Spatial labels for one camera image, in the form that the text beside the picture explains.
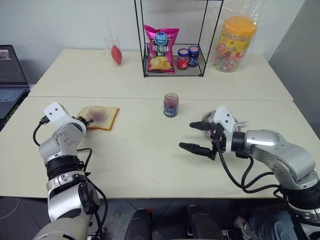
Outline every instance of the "jar label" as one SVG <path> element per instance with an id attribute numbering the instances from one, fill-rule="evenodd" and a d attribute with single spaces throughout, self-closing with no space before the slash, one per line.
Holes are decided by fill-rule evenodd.
<path id="1" fill-rule="evenodd" d="M 189 57 L 189 66 L 196 66 L 198 64 L 198 57 L 197 56 L 190 56 Z"/>
<path id="2" fill-rule="evenodd" d="M 173 117 L 177 115 L 178 108 L 177 107 L 165 107 L 164 108 L 164 114 L 170 117 Z"/>
<path id="3" fill-rule="evenodd" d="M 226 37 L 223 33 L 220 35 L 216 51 L 220 55 L 224 55 L 227 58 L 242 58 L 249 47 L 250 41 L 239 41 Z"/>
<path id="4" fill-rule="evenodd" d="M 186 69 L 188 67 L 189 64 L 189 59 L 179 59 L 176 62 L 176 65 L 178 66 L 179 69 Z"/>

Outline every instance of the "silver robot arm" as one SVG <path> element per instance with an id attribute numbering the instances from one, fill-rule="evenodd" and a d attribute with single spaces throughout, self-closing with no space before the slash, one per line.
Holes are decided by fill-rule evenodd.
<path id="1" fill-rule="evenodd" d="M 320 238 L 320 181 L 312 156 L 304 148 L 287 142 L 278 132 L 236 132 L 234 126 L 235 119 L 224 106 L 221 106 L 212 112 L 207 122 L 190 124 L 192 128 L 212 132 L 212 150 L 184 142 L 179 146 L 212 160 L 217 152 L 220 158 L 223 158 L 222 152 L 235 152 L 237 157 L 250 156 L 264 163 L 279 182 L 279 191 L 287 203 L 298 239 Z M 246 190 L 243 185 L 237 182 L 236 184 Z"/>
<path id="2" fill-rule="evenodd" d="M 48 106 L 44 113 L 44 123 L 51 122 L 58 128 L 39 146 L 48 176 L 48 213 L 52 222 L 33 239 L 86 240 L 100 200 L 94 185 L 87 180 L 84 163 L 77 157 L 77 146 L 91 121 L 70 117 L 57 102 Z"/>

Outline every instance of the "gray wall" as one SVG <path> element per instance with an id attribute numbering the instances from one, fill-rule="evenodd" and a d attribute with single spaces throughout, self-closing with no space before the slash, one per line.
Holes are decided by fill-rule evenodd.
<path id="1" fill-rule="evenodd" d="M 269 64 L 320 138 L 319 10 L 319 0 L 304 2 Z"/>

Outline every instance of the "bread slice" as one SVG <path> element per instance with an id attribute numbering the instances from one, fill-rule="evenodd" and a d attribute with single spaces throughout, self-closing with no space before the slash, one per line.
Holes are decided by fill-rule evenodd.
<path id="1" fill-rule="evenodd" d="M 87 129 L 111 131 L 119 110 L 118 107 L 87 106 L 79 112 L 78 117 L 87 121 L 93 119 Z"/>

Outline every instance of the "pink chip bag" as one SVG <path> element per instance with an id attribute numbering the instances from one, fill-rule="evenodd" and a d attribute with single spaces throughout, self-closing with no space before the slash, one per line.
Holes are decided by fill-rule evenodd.
<path id="1" fill-rule="evenodd" d="M 172 47 L 176 41 L 179 28 L 154 29 L 144 25 L 149 42 L 148 72 L 160 71 L 174 74 Z"/>

